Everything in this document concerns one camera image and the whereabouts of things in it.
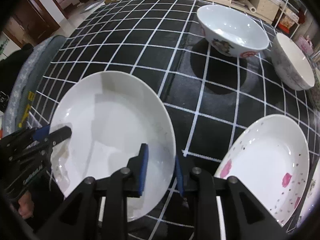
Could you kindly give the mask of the person's left hand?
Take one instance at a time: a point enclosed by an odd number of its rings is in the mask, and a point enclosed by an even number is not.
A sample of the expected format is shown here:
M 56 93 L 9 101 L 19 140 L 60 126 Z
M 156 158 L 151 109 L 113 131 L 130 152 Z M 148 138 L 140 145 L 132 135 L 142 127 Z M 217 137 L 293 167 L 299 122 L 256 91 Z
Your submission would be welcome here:
M 23 219 L 28 219 L 33 215 L 34 202 L 31 199 L 31 193 L 27 191 L 19 200 L 20 205 L 18 213 Z

